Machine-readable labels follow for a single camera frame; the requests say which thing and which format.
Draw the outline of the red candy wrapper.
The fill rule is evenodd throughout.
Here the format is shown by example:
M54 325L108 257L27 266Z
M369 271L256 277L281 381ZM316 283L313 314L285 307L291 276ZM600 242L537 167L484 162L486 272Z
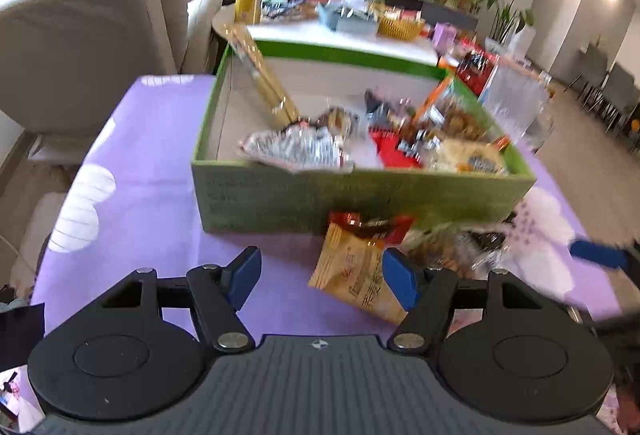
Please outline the red candy wrapper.
M361 239L380 240L385 244L401 244L411 229L414 218L407 215L363 219L360 213L332 212L329 223L335 224Z

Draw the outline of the tan orange snack packet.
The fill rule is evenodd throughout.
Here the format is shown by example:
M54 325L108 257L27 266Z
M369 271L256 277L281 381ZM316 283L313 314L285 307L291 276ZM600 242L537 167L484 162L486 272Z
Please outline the tan orange snack packet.
M404 240L409 228L403 221L362 227L350 216L331 221L308 287L399 325L406 312L385 282L382 257L386 247Z

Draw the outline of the clear bag brown nuts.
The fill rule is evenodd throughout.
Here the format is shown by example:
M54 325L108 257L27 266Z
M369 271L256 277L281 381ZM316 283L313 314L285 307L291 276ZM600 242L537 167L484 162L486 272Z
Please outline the clear bag brown nuts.
M440 225L431 230L411 230L400 250L414 265L448 269L460 278L486 279L506 262L506 234L491 227Z

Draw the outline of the red chip snack bag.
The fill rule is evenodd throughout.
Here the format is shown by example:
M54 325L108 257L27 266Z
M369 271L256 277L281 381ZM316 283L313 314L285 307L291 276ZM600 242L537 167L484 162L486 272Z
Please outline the red chip snack bag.
M369 137L375 144L378 160L384 169L421 169L422 164L416 154L400 148L400 136L389 130L370 128Z

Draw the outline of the white nougat cracker packet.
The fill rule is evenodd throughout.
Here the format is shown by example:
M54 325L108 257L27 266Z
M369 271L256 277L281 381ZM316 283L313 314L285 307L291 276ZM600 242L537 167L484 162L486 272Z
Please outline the white nougat cracker packet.
M506 175L508 168L500 150L491 144L435 137L423 145L420 162L424 169L451 173Z

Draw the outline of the silver black foil packet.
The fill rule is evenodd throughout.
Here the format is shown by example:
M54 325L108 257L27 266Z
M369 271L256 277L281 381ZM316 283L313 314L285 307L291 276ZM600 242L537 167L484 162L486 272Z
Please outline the silver black foil packet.
M294 124L281 132L255 132L239 143L239 151L253 161L291 173L348 173L355 166L341 137L325 126Z

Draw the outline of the orange label nut bag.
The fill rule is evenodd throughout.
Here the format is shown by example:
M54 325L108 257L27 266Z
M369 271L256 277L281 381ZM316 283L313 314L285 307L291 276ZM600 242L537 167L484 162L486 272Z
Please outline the orange label nut bag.
M411 125L456 140L491 144L503 151L511 140L457 77L440 82L416 110Z

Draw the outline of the long tan stick packet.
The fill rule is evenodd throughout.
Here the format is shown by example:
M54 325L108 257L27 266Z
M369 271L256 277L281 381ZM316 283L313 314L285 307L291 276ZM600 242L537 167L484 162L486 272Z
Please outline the long tan stick packet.
M258 94L266 104L274 122L280 129L296 123L300 119L299 110L285 91L279 78L267 65L262 52L244 24L224 25L224 37L234 54L245 66L252 78Z

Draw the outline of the green cardboard box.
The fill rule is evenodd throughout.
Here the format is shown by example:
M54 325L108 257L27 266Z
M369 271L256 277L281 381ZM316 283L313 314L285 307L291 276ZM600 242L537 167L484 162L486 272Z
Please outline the green cardboard box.
M271 130L273 117L248 69L226 50L192 160L207 233L323 233L330 213L340 211L371 218L409 215L422 228L501 221L536 182L514 146L504 151L504 175L384 168L368 135L364 94L421 105L446 78L444 69L333 47L273 41L258 46L303 116L341 107L357 114L357 133L346 145L343 172L292 173L250 160L240 143Z

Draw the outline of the clear glass mug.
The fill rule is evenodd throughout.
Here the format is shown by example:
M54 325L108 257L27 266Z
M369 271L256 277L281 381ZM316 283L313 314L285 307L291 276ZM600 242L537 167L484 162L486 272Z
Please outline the clear glass mug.
M553 94L550 82L547 72L500 57L480 93L480 102L503 132L533 154L553 130L548 109Z

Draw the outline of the pink small box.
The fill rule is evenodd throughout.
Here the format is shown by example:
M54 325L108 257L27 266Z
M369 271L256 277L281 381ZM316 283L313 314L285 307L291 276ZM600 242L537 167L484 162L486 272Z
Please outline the pink small box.
M434 49L439 55L446 55L454 50L456 45L458 29L446 22L439 22L435 25L432 42Z

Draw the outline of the round white coffee table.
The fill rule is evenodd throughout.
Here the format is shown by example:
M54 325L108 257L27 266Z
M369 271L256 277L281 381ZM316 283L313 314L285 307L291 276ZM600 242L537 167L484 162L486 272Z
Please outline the round white coffee table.
M326 28L318 20L267 22L249 26L259 51L268 58L335 62L382 70L409 71L436 67L438 56L429 40L402 42L384 36L354 36Z

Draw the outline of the blue grey storage tray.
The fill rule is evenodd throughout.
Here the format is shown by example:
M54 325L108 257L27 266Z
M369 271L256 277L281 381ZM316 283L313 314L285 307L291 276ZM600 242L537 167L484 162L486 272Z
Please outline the blue grey storage tray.
M378 33L378 21L372 14L354 10L343 0L319 3L316 11L322 25L333 32L354 36L375 36Z

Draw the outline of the yellow tin can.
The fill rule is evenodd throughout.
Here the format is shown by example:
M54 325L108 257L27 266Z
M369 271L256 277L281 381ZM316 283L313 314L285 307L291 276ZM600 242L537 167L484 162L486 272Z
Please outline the yellow tin can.
M262 0L235 0L234 21L248 26L259 25L262 20Z

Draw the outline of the beige sofa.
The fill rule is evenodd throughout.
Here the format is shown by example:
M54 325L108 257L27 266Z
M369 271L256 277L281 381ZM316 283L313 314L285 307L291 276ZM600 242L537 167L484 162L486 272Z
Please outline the beige sofa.
M1 0L1 110L41 135L99 132L137 78L212 69L222 0Z

